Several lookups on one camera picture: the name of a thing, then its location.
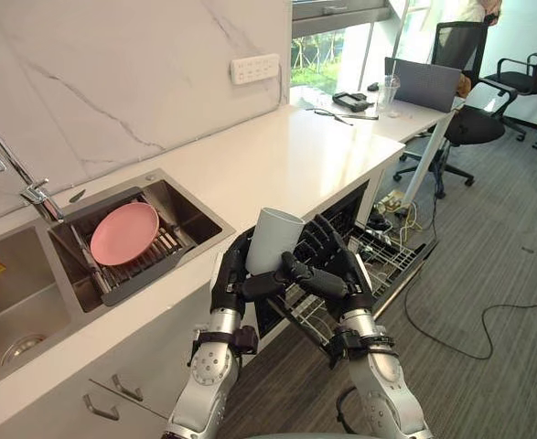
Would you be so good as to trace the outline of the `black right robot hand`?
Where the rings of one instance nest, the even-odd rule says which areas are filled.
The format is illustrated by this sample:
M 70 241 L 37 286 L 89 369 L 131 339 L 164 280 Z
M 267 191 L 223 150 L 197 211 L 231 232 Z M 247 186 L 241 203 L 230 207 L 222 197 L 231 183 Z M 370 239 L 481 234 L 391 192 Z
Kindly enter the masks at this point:
M 279 267 L 292 284 L 322 298 L 336 320 L 350 311 L 371 311 L 375 301 L 365 270 L 323 215 L 305 225 L 296 248 L 303 255 L 283 252 Z

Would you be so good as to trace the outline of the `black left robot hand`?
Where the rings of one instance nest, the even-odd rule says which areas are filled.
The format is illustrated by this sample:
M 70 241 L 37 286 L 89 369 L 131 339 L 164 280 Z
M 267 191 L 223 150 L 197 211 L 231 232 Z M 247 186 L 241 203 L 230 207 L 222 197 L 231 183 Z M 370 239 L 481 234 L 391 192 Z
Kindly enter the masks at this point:
M 244 317 L 247 303 L 283 294 L 292 284 L 281 268 L 249 276 L 245 263 L 253 232 L 254 227 L 240 234 L 222 254 L 218 273 L 211 282 L 210 311 L 225 308 Z

